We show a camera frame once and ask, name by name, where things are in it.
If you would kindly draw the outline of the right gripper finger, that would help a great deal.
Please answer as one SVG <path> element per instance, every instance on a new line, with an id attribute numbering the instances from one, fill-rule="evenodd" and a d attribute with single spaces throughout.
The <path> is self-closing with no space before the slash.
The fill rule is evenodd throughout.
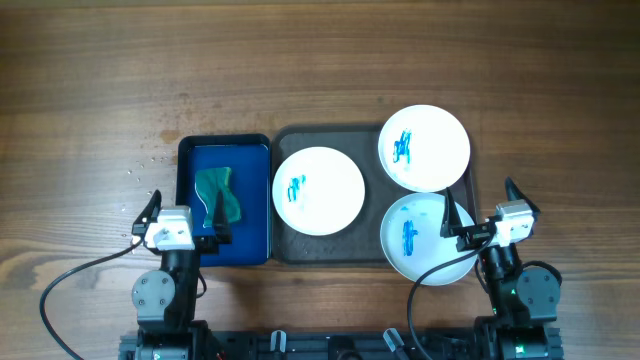
<path id="1" fill-rule="evenodd" d="M 457 210 L 456 202 L 453 198 L 449 187 L 445 190 L 444 213 L 442 220 L 443 228 L 458 228 L 462 226 L 461 219 Z"/>
<path id="2" fill-rule="evenodd" d="M 515 182 L 507 177 L 505 179 L 505 191 L 508 201 L 524 200 L 526 204 L 531 208 L 533 214 L 539 214 L 539 207 L 532 202 L 515 184 Z"/>

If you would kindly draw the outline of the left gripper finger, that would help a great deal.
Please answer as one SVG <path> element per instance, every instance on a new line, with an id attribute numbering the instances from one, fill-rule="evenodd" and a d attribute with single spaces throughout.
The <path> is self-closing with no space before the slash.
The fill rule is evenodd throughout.
<path id="1" fill-rule="evenodd" d="M 155 222 L 157 216 L 161 210 L 162 195 L 161 192 L 156 189 L 143 211 L 140 214 L 140 221 L 142 223 Z"/>
<path id="2" fill-rule="evenodd" d="M 221 191 L 219 191 L 216 196 L 216 205 L 214 208 L 212 225 L 216 235 L 231 234 L 231 229 L 224 205 L 224 195 Z"/>

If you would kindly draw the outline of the green yellow sponge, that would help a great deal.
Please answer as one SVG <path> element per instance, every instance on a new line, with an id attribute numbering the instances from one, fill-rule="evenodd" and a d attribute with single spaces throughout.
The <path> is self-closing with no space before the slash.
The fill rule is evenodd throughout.
<path id="1" fill-rule="evenodd" d="M 222 206 L 229 223 L 241 220 L 240 202 L 231 190 L 231 175 L 230 167 L 209 168 L 196 172 L 194 188 L 206 210 L 204 228 L 214 226 L 215 211 L 219 206 Z"/>

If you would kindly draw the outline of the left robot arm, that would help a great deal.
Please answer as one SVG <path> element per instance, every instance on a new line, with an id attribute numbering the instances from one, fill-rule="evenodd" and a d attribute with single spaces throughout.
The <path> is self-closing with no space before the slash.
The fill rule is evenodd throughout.
<path id="1" fill-rule="evenodd" d="M 120 359 L 224 359 L 226 353 L 195 307 L 201 256 L 215 254 L 232 240 L 224 197 L 216 196 L 212 236 L 195 236 L 187 206 L 163 207 L 155 191 L 132 225 L 132 235 L 161 257 L 160 268 L 141 275 L 131 297 L 137 311 L 137 334 L 123 338 Z"/>

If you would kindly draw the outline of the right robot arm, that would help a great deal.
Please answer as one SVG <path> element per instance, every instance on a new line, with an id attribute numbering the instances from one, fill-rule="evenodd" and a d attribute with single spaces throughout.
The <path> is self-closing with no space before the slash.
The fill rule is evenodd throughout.
<path id="1" fill-rule="evenodd" d="M 445 193 L 440 235 L 457 240 L 456 249 L 477 255 L 491 316 L 474 323 L 475 359 L 562 359 L 557 320 L 562 276 L 548 263 L 524 262 L 516 245 L 533 235 L 540 209 L 505 179 L 507 200 L 481 224 L 465 226 L 450 191 Z"/>

